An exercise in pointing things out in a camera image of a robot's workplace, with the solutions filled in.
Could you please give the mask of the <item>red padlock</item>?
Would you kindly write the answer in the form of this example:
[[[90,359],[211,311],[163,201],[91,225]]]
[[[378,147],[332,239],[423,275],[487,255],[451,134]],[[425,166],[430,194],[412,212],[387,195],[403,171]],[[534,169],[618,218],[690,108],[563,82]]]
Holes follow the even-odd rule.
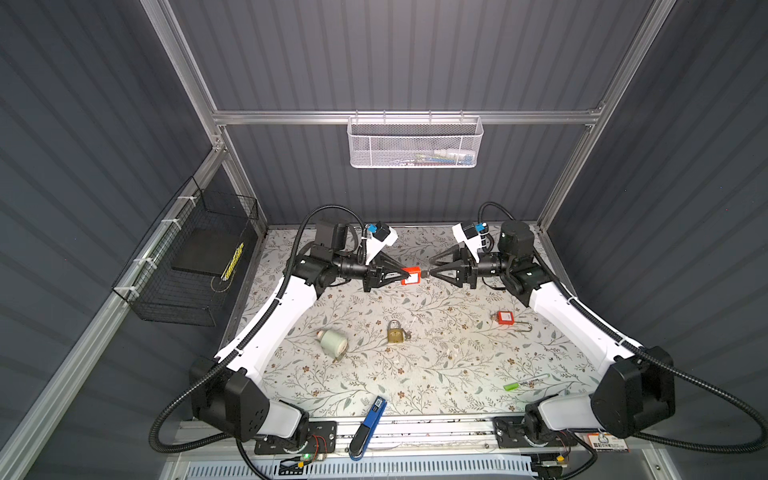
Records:
[[[428,275],[428,273],[423,272],[422,269],[418,266],[406,267],[404,271],[407,273],[407,277],[401,281],[401,284],[404,286],[417,285],[425,276]]]
[[[498,311],[496,313],[498,325],[512,327],[519,332],[531,332],[533,325],[530,322],[516,320],[512,311]]]

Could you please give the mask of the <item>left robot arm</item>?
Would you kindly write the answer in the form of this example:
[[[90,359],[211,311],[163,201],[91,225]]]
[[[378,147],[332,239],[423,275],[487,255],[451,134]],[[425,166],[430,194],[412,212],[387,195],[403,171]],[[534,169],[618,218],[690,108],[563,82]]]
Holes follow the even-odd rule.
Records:
[[[309,213],[299,226],[275,290],[246,327],[212,358],[197,360],[190,385],[156,417],[148,433],[158,453],[182,453],[233,438],[244,443],[269,438],[297,451],[309,435],[309,415],[286,401],[272,400],[261,388],[263,371],[297,321],[337,281],[359,280],[364,291],[407,278],[404,266],[385,248],[398,239],[384,223],[366,224],[360,216],[357,246],[346,247],[347,223],[328,222]],[[216,428],[214,435],[185,443],[166,443],[160,432],[185,401],[194,417]]]

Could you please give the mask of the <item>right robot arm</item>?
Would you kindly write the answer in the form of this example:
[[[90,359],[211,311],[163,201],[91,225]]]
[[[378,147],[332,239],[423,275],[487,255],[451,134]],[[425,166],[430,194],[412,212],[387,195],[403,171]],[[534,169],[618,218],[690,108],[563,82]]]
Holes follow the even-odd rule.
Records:
[[[675,367],[660,347],[645,347],[587,307],[545,263],[534,233],[509,215],[499,237],[491,238],[483,220],[453,225],[455,246],[433,256],[429,275],[456,287],[476,288],[494,277],[524,306],[563,333],[599,374],[591,393],[551,395],[527,405],[523,434],[544,446],[559,433],[605,431],[616,438],[635,437],[674,448],[711,454],[749,454],[767,446],[767,420],[733,394]],[[662,437],[648,428],[676,412],[675,382],[682,380],[731,404],[759,428],[756,439],[727,445]]]

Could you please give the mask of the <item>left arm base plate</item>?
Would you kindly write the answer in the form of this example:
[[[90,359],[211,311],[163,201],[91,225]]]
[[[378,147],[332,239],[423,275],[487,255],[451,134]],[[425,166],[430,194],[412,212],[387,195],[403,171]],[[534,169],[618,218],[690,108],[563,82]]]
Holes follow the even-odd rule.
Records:
[[[253,453],[256,455],[333,453],[338,438],[337,429],[336,421],[302,421],[291,437],[257,436]]]

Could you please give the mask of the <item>brass padlock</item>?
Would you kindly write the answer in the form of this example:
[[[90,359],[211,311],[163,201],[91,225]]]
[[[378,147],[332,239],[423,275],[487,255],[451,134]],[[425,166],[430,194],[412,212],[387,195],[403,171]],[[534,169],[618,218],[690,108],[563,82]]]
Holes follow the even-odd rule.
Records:
[[[389,343],[403,343],[406,334],[398,320],[391,320],[387,326],[387,341]]]

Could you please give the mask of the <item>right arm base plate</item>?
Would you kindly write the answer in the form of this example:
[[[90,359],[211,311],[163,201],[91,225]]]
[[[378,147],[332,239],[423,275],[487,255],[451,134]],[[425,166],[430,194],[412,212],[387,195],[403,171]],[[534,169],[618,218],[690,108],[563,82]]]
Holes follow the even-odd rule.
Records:
[[[491,419],[492,431],[497,446],[502,449],[520,449],[524,447],[565,447],[569,449],[577,442],[564,433],[531,433],[526,426],[524,415],[504,415]]]

